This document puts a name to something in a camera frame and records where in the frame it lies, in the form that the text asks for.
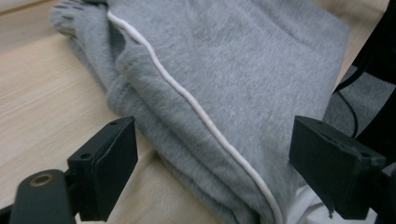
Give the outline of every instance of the seam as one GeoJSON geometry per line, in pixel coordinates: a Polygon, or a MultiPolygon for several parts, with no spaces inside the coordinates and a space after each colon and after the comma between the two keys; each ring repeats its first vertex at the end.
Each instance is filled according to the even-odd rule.
{"type": "Polygon", "coordinates": [[[198,114],[200,119],[204,122],[207,129],[212,133],[212,135],[218,140],[220,145],[228,152],[230,155],[242,166],[242,168],[247,172],[248,175],[254,180],[262,194],[266,198],[267,202],[273,211],[276,224],[283,223],[283,217],[279,205],[276,202],[274,195],[268,188],[265,181],[258,174],[258,172],[250,165],[250,163],[237,151],[233,145],[231,145],[225,136],[219,131],[216,125],[213,123],[212,119],[206,114],[204,109],[198,103],[198,101],[186,90],[184,89],[176,80],[173,79],[160,63],[154,48],[150,45],[145,37],[143,37],[132,25],[127,21],[124,21],[116,16],[114,16],[111,11],[107,12],[107,17],[110,21],[118,25],[121,29],[125,30],[126,33],[137,43],[143,45],[148,50],[151,60],[154,62],[155,67],[159,70],[163,79],[182,97],[184,97],[194,111],[198,114]]]}

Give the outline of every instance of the wooden surface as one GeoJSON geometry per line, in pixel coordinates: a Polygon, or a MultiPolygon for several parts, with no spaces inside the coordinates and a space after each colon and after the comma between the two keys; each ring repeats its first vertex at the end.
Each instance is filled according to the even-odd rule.
{"type": "MultiPolygon", "coordinates": [[[[315,2],[351,26],[343,75],[388,1],[315,2]]],[[[16,187],[28,175],[66,170],[68,156],[118,118],[66,38],[50,28],[53,4],[0,14],[0,207],[13,202],[16,187]]],[[[140,133],[137,140],[139,163],[109,223],[218,223],[166,170],[140,133]]]]}

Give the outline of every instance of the folded clothing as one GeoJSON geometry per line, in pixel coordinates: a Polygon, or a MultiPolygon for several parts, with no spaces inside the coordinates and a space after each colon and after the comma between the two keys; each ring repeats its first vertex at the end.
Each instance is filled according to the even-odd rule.
{"type": "Polygon", "coordinates": [[[109,107],[219,217],[285,221],[294,116],[322,119],[346,25],[305,0],[63,0],[50,19],[109,107]]]}

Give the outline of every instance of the white piping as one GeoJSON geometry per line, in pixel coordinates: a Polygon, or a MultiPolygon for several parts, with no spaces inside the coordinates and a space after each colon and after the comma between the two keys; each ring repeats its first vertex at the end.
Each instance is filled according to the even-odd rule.
{"type": "Polygon", "coordinates": [[[154,65],[157,67],[163,79],[169,83],[180,95],[182,95],[192,106],[198,116],[206,125],[207,129],[215,136],[215,138],[219,141],[219,143],[224,147],[226,151],[228,151],[233,158],[245,169],[245,171],[250,175],[251,178],[256,182],[259,189],[264,194],[268,203],[270,204],[276,224],[283,223],[282,213],[280,211],[279,205],[276,202],[274,195],[271,190],[269,190],[268,186],[265,184],[262,177],[257,173],[257,171],[250,165],[250,163],[227,141],[225,136],[219,131],[216,125],[213,123],[212,119],[206,114],[201,105],[197,102],[197,100],[186,90],[184,89],[176,80],[173,79],[160,63],[154,48],[150,45],[145,37],[143,37],[133,26],[131,26],[128,22],[114,16],[110,11],[107,12],[107,17],[110,21],[117,24],[121,29],[125,30],[128,35],[137,43],[143,45],[148,50],[149,55],[151,56],[154,65]]]}

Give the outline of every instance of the wooden table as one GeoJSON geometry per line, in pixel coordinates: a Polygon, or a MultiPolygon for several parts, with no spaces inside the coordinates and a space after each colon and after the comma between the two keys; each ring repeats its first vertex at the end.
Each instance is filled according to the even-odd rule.
{"type": "MultiPolygon", "coordinates": [[[[340,78],[381,18],[388,0],[314,0],[351,26],[340,78]]],[[[55,1],[0,3],[0,207],[13,202],[28,175],[66,170],[66,159],[118,117],[51,29],[55,1]]],[[[137,133],[139,163],[109,223],[219,223],[164,167],[137,133]]]]}

